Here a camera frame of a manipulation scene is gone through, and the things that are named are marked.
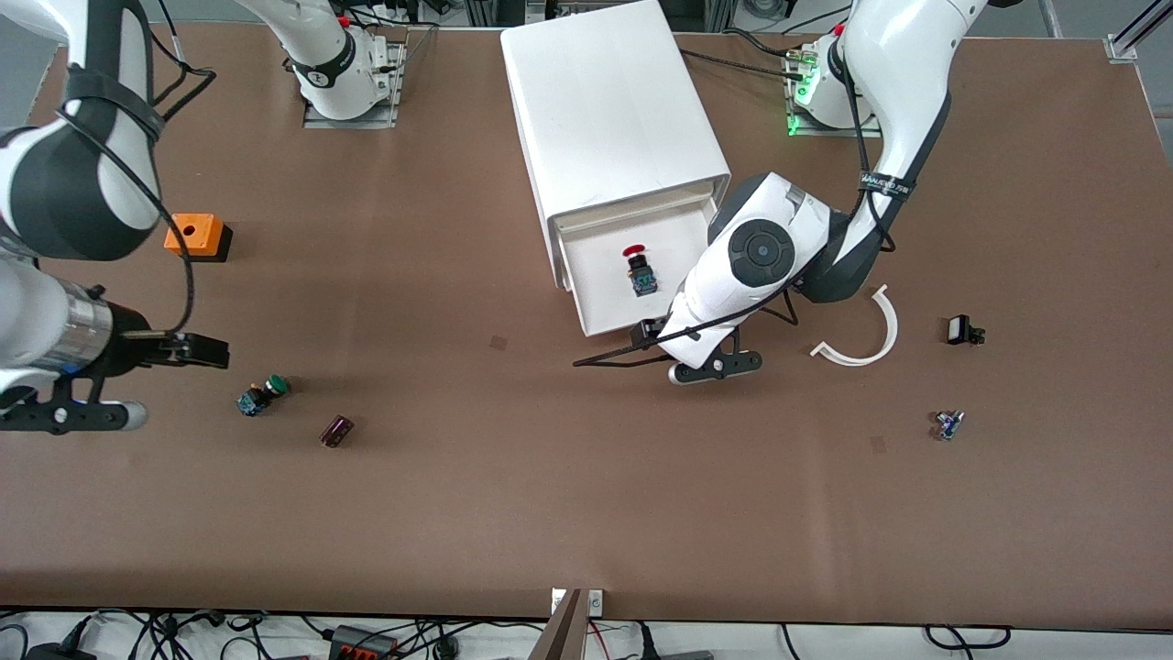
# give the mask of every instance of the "orange block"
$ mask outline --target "orange block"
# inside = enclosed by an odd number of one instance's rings
[[[188,244],[188,253],[191,260],[215,260],[228,259],[228,249],[232,243],[232,230],[224,225],[215,213],[210,212],[177,212],[171,215],[183,241]],[[163,246],[182,256],[179,241],[175,239],[175,233],[167,232]]]

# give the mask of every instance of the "brown mat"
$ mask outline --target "brown mat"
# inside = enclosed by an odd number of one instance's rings
[[[384,132],[300,130],[263,27],[183,36],[222,77],[158,164],[172,210],[236,231],[229,263],[197,264],[190,325],[232,368],[111,382],[151,411],[135,434],[0,440],[0,603],[543,615],[570,585],[621,619],[1173,624],[1173,177],[1100,43],[967,40],[867,290],[799,299],[798,328],[758,314],[758,375],[674,388],[663,366],[570,367],[624,340],[583,339],[550,280],[497,33],[436,36]],[[690,67],[734,181],[773,169],[850,205],[852,141],[787,137],[773,79]],[[49,267],[165,325],[162,241]],[[874,352],[882,283],[893,353],[807,358]],[[944,345],[962,312],[986,346]],[[296,395],[242,417],[270,373]],[[335,414],[358,429],[326,450]]]

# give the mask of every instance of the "dark red small object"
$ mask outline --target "dark red small object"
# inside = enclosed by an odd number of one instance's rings
[[[334,417],[334,421],[321,433],[321,437],[318,440],[327,448],[337,448],[353,428],[353,422],[339,415]]]

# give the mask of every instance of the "robotic arm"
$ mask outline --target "robotic arm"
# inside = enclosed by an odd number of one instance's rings
[[[883,134],[880,161],[861,176],[865,203],[848,217],[777,173],[750,178],[730,193],[710,226],[708,247],[659,332],[666,339],[659,346],[682,363],[670,372],[673,382],[693,382],[682,377],[689,370],[724,377],[731,356],[718,347],[784,287],[793,285],[808,299],[827,302],[849,298],[863,285],[949,113],[954,52],[985,5],[855,0],[841,35],[818,41],[818,61],[826,66],[808,109],[815,118],[854,128],[866,118],[857,116],[865,111],[859,108],[870,108]],[[848,97],[853,91],[862,95],[855,113]],[[694,329],[706,324],[712,325]]]
[[[388,73],[375,66],[386,41],[344,28],[326,0],[240,4],[280,39],[303,95],[324,116],[359,116],[388,94],[380,84]],[[100,286],[42,272],[38,258],[118,259],[161,217],[138,188],[157,199],[152,149],[163,120],[150,104],[147,16],[138,0],[0,0],[0,13],[69,48],[60,118],[0,130],[0,430],[133,430],[145,409],[100,401],[106,379],[136,367],[224,369],[228,345],[151,329]],[[76,380],[93,382],[86,401],[73,399]]]

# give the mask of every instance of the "metal mounting plate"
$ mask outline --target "metal mounting plate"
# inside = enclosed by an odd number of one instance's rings
[[[787,57],[781,57],[782,70],[787,73],[809,74],[811,64],[794,62]],[[794,102],[798,95],[799,82],[785,80],[782,82],[782,96],[786,98],[786,134],[787,135],[821,135],[825,137],[855,137],[853,128],[833,128],[811,116],[802,106]],[[865,137],[880,137],[880,120],[875,115],[863,121],[861,125]]]
[[[358,130],[374,130],[380,128],[394,128],[399,117],[399,100],[404,89],[404,69],[407,64],[407,49],[402,43],[387,43],[386,63],[394,67],[394,70],[377,76],[380,84],[388,88],[387,97],[371,107],[369,110],[350,120],[332,120],[321,116],[310,103],[305,104],[305,116],[301,120],[304,128],[350,128]]]
[[[550,591],[550,617],[558,611],[558,604],[565,598],[567,590],[554,588]],[[590,610],[586,614],[591,619],[601,619],[603,617],[603,590],[590,590],[586,592],[586,601],[590,604]]]
[[[1127,50],[1118,50],[1116,45],[1116,35],[1108,34],[1107,39],[1104,40],[1104,52],[1107,53],[1107,61],[1113,64],[1134,64],[1137,63],[1137,49],[1128,48]]]

